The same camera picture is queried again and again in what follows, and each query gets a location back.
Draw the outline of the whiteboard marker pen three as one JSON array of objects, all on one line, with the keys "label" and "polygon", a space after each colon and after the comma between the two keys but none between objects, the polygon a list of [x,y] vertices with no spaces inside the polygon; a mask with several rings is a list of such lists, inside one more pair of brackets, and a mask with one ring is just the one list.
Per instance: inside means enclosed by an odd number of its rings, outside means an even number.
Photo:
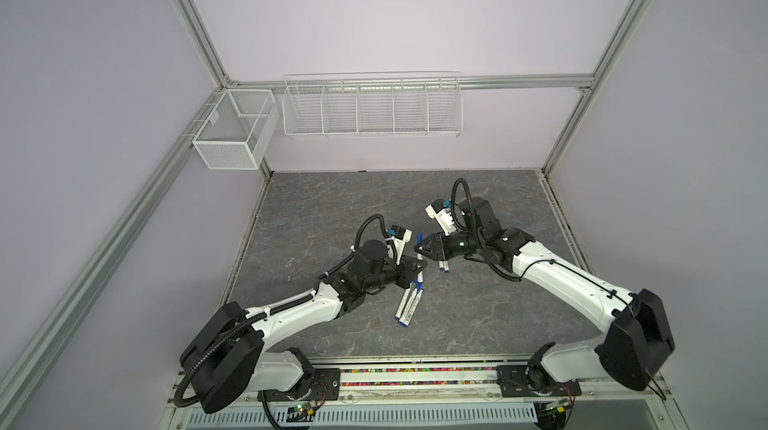
[{"label": "whiteboard marker pen three", "polygon": [[[417,235],[417,246],[420,245],[422,242],[423,242],[423,234],[419,233]],[[419,261],[424,261],[424,257],[421,254],[419,254],[418,252],[417,252],[416,256],[417,256],[417,259]],[[421,288],[421,286],[423,285],[423,270],[421,270],[419,272],[418,276],[416,277],[415,282],[417,284],[417,287]]]}]

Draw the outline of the whiteboard marker pen four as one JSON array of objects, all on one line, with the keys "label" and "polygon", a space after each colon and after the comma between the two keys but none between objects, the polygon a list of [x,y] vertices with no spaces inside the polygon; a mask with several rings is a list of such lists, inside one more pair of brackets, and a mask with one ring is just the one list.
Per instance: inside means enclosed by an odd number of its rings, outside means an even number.
[{"label": "whiteboard marker pen four", "polygon": [[398,305],[396,313],[395,313],[395,319],[396,320],[400,320],[400,318],[402,317],[402,314],[403,314],[403,312],[404,312],[404,310],[406,308],[406,304],[408,303],[408,301],[410,299],[411,293],[412,293],[412,289],[411,288],[406,289],[404,291],[404,294],[403,294],[403,296],[402,296],[402,298],[401,298],[401,300],[399,302],[399,305]]}]

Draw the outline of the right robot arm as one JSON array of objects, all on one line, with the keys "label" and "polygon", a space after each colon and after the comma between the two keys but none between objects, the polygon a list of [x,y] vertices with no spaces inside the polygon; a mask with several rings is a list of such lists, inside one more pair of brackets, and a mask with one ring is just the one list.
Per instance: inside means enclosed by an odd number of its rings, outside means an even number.
[{"label": "right robot arm", "polygon": [[468,195],[436,199],[425,209],[440,229],[415,251],[441,267],[461,257],[487,265],[502,279],[532,282],[587,318],[599,336],[570,344],[549,342],[528,360],[522,383],[547,395],[570,382],[611,378],[643,391],[675,350],[661,298],[602,280],[549,250],[531,234],[502,227],[490,203]]}]

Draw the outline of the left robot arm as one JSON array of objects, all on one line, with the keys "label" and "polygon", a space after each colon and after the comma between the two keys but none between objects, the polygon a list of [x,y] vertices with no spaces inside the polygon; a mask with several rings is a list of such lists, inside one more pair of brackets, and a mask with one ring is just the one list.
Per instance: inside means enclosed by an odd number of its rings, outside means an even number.
[{"label": "left robot arm", "polygon": [[246,392],[275,391],[289,399],[309,396],[317,383],[313,364],[298,348],[277,352],[275,346],[355,311],[388,286],[408,289],[426,266],[404,253],[411,231],[384,224],[380,214],[368,217],[350,253],[309,290],[265,306],[221,306],[179,358],[183,378],[173,404],[199,404],[212,414]]}]

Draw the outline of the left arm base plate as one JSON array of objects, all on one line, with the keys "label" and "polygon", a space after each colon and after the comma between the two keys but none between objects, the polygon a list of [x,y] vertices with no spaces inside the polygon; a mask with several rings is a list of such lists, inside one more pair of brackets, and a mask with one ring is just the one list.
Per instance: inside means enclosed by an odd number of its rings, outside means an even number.
[{"label": "left arm base plate", "polygon": [[266,390],[268,402],[336,401],[341,388],[340,368],[316,368],[306,372],[287,392]]}]

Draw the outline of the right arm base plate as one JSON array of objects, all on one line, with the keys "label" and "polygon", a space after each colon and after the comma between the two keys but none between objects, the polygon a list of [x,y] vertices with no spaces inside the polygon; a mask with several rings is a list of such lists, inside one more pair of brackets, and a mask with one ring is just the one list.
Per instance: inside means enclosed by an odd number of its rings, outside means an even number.
[{"label": "right arm base plate", "polygon": [[516,397],[578,397],[582,390],[577,381],[556,382],[543,371],[527,364],[507,364],[496,367],[497,384],[505,398]]}]

